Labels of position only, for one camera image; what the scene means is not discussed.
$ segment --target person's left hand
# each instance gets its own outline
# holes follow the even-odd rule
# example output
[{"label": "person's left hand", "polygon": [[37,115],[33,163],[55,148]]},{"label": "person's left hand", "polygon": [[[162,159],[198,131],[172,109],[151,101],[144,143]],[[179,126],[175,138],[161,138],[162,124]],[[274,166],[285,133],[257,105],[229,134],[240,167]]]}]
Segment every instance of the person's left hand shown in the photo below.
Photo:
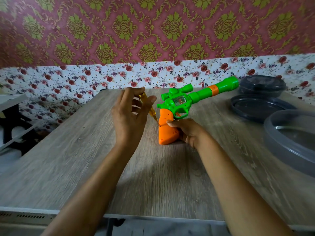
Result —
[{"label": "person's left hand", "polygon": [[144,87],[127,87],[126,90],[121,92],[112,108],[116,145],[118,147],[131,147],[136,150],[141,140],[148,113],[157,99],[156,96],[150,96],[144,103],[134,99],[134,97],[139,97],[144,90]]}]

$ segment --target wooden table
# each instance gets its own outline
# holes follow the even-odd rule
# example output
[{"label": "wooden table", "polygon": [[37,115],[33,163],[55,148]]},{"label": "wooden table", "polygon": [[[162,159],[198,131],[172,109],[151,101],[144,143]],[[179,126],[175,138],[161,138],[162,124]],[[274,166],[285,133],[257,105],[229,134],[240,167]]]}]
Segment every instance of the wooden table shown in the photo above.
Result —
[{"label": "wooden table", "polygon": [[[156,95],[161,103],[161,94],[167,91],[150,89],[147,95]],[[58,213],[114,145],[110,109],[119,92],[101,91],[3,173],[0,210]],[[290,168],[265,148],[262,124],[229,110],[229,99],[236,94],[232,91],[202,100],[191,107],[189,116],[217,139],[287,224],[315,229],[315,178]],[[300,109],[315,110],[287,93],[281,99]],[[105,216],[223,223],[217,195],[197,152],[182,142],[161,146],[157,138],[158,126],[148,116],[140,145]]]}]

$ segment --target plastic container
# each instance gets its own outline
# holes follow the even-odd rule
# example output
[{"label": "plastic container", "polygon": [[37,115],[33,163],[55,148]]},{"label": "plastic container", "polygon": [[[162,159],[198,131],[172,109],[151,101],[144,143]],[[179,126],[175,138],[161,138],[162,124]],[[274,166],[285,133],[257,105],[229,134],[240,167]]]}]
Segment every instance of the plastic container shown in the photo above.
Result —
[{"label": "plastic container", "polygon": [[279,97],[286,89],[282,79],[265,75],[249,75],[241,79],[238,87],[240,94],[260,94]]},{"label": "plastic container", "polygon": [[315,113],[282,110],[265,123],[265,144],[282,162],[315,177]]},{"label": "plastic container", "polygon": [[296,109],[293,105],[278,98],[264,95],[238,95],[231,98],[231,109],[237,115],[250,121],[264,123],[276,111]]}]

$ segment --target hand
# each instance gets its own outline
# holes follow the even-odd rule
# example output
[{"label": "hand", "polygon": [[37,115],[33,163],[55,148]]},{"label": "hand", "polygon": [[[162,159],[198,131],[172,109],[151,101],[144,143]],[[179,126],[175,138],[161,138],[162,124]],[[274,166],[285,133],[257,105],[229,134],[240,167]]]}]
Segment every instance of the hand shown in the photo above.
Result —
[{"label": "hand", "polygon": [[210,134],[204,130],[202,126],[196,123],[191,118],[186,118],[177,121],[167,120],[167,125],[170,127],[178,127],[182,130],[182,134],[179,136],[181,140],[188,143],[191,147],[198,149],[201,140],[210,136]]},{"label": "hand", "polygon": [[156,96],[150,96],[141,103],[134,97],[139,97],[145,88],[126,88],[118,97],[112,108],[112,118],[116,132],[116,145],[132,147],[136,150],[147,122],[147,115],[156,101]]}]

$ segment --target forearm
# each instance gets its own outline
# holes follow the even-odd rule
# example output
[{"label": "forearm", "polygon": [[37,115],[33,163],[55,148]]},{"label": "forearm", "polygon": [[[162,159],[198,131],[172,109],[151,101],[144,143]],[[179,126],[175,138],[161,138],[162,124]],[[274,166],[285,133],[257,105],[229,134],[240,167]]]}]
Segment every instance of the forearm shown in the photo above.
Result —
[{"label": "forearm", "polygon": [[49,224],[43,235],[94,235],[134,151],[115,146]]},{"label": "forearm", "polygon": [[210,135],[197,150],[234,236],[293,235]]}]

